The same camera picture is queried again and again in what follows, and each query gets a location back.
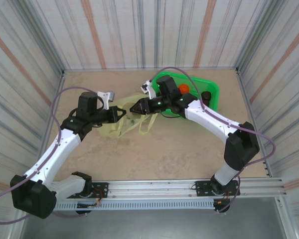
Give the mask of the yellow avocado-print plastic bag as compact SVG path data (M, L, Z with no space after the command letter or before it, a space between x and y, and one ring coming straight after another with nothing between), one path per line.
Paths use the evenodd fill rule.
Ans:
M97 128L101 136L120 138L124 134L133 129L138 129L140 135L149 132L153 126L157 114L154 115L138 115L130 112L130 108L142 98L147 97L145 94L135 93L125 98L114 100L110 106L118 106L127 111L127 113L117 122L104 124L102 127Z

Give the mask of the dark brown fake fruit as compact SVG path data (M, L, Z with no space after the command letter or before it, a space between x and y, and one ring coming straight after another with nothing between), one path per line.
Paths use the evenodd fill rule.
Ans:
M204 91L201 93L202 101L206 106L210 105L212 94L209 91Z

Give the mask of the green plastic basket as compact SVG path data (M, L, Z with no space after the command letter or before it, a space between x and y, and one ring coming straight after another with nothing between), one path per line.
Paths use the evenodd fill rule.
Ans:
M190 94L197 97L197 100L202 99L201 93L204 91L209 91L212 94L212 98L210 101L210 105L208 106L212 110L216 111L218 109L218 99L219 99L219 87L216 83L205 80L197 77L192 77L189 79L186 75L174 72L160 72L152 81L152 87L156 92L156 97L160 96L159 88L156 83L156 80L162 76L171 76L173 77L177 87L181 84L187 84L190 87ZM174 116L179 116L174 113L170 109L165 111L170 112Z

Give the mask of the metal table edge bar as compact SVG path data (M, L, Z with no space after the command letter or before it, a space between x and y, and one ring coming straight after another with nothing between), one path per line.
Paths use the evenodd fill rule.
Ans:
M241 75L238 72L236 72L236 75L237 75L237 80L238 80L239 86L241 88L242 96L244 98L244 102L245 102L245 105L246 105L246 108L247 108L247 112L248 112L251 124L254 126L255 131L258 131L258 129L256 127L254 116L252 114L251 105L250 105L250 102L249 102L248 97L246 95L245 88L243 86L243 78L241 77ZM268 142L268 141L265 138L263 138L262 136L259 136L259 135L257 135L257 139L258 139L258 143L259 143L259 146L260 146L261 157L265 157L267 155L267 153L264 150L264 147L263 147L262 143L263 143L263 140L265 142ZM268 166L266 160L263 160L262 164L264 166L266 176L271 178L272 175L270 173L270 167Z
M68 69L64 73L82 72L127 72L127 71L159 71L162 68L110 68L110 69ZM236 67L181 67L181 70L236 70Z

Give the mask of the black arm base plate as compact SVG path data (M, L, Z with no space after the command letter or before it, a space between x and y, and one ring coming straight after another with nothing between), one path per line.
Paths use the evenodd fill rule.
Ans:
M109 184L106 182L93 182L92 193L98 199L107 198L109 192Z
M222 186L215 180L195 181L194 188L198 197L203 196L239 196L238 181L231 180L227 185Z

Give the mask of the aluminium mounting rail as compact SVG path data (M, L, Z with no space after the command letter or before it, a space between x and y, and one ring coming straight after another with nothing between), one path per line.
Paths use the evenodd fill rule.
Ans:
M196 198L194 188L195 180L127 180L127 181L99 181L109 184L109 192L105 200L163 200ZM242 178L238 181L238 189L241 197L279 197L285 196L286 190L282 180L278 178ZM46 200L56 198L58 203L62 201L95 201L98 198L92 193L92 183L97 181L85 180L82 177L72 175L68 179L53 182L47 186L39 186L39 193ZM231 199L234 196L203 196L208 199Z

